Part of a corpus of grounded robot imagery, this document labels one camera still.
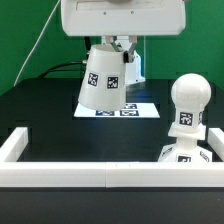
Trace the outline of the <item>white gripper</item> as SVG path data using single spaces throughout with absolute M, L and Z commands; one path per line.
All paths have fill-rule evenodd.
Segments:
M 129 36 L 123 59 L 132 63 L 136 36 L 178 35 L 186 11 L 183 0 L 61 0 L 61 20 L 68 36 L 106 36 L 116 52 L 116 36 Z

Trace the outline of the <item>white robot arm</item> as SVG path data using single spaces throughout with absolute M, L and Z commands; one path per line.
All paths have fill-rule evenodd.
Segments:
M 179 35 L 186 26 L 184 0 L 61 0 L 68 36 L 117 37 L 127 50 L 134 36 Z

